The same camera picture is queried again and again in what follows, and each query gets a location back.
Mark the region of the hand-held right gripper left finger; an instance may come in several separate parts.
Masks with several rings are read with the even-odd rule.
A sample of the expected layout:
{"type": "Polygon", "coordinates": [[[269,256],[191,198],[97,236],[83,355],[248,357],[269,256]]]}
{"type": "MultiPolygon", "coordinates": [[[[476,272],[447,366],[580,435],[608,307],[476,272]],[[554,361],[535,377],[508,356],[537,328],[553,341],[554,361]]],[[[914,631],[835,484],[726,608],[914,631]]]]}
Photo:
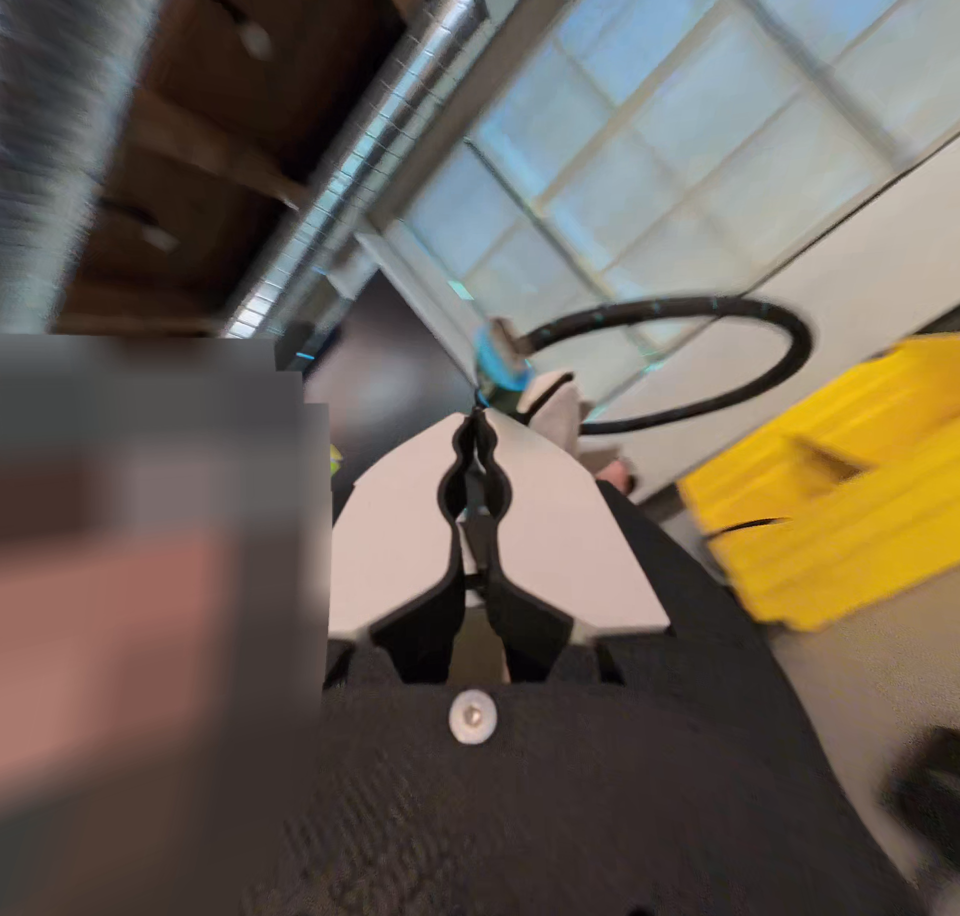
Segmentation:
{"type": "Polygon", "coordinates": [[[328,634],[355,641],[454,586],[463,570],[474,417],[450,414],[376,461],[332,528],[328,634]]]}

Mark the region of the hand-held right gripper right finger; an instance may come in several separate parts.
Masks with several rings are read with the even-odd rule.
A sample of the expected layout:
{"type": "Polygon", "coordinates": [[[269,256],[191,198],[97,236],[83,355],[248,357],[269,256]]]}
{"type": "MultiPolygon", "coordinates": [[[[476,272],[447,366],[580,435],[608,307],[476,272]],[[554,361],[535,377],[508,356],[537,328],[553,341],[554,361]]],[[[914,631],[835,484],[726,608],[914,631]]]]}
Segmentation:
{"type": "Polygon", "coordinates": [[[510,490],[496,532],[507,582],[570,618],[573,637],[665,633],[666,610],[590,473],[498,410],[485,418],[510,490]]]}

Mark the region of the yellow plastic bin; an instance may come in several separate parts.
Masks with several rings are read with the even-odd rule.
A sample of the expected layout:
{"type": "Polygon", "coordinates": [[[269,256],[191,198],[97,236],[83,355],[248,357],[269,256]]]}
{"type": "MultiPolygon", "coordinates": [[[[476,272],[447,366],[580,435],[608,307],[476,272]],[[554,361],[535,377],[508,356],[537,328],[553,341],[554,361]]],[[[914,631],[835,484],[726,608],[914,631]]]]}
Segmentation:
{"type": "Polygon", "coordinates": [[[678,481],[746,613],[811,632],[959,560],[959,336],[906,338],[678,481]]]}

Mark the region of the large paned window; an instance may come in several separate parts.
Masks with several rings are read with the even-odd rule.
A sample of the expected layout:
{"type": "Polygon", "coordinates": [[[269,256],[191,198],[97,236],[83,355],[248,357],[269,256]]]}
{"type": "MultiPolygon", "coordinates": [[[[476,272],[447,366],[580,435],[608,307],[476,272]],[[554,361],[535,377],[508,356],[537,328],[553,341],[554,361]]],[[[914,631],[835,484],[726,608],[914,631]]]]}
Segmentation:
{"type": "Polygon", "coordinates": [[[574,0],[383,229],[527,333],[758,296],[958,139],[958,0],[574,0]]]}

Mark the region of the black mesh wrist rest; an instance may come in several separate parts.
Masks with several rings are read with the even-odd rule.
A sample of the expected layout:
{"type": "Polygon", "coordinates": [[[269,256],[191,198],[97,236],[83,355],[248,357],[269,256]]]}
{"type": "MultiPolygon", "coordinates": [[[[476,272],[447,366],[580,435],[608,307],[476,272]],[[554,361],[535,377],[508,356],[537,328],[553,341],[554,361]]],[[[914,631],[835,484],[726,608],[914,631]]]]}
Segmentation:
{"type": "Polygon", "coordinates": [[[885,808],[959,873],[959,730],[934,726],[894,763],[881,790],[885,808]]]}

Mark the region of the silver round ventilation duct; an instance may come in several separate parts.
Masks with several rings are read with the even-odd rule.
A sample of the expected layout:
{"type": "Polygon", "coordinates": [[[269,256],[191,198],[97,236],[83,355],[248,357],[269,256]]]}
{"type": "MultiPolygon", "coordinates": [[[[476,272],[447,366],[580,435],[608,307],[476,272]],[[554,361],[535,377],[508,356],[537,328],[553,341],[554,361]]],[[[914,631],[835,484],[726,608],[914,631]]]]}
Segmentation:
{"type": "Polygon", "coordinates": [[[1,330],[48,333],[163,0],[1,0],[1,330]]]}
{"type": "Polygon", "coordinates": [[[426,0],[369,83],[292,211],[253,264],[221,335],[279,336],[335,265],[470,67],[485,0],[426,0]]]}

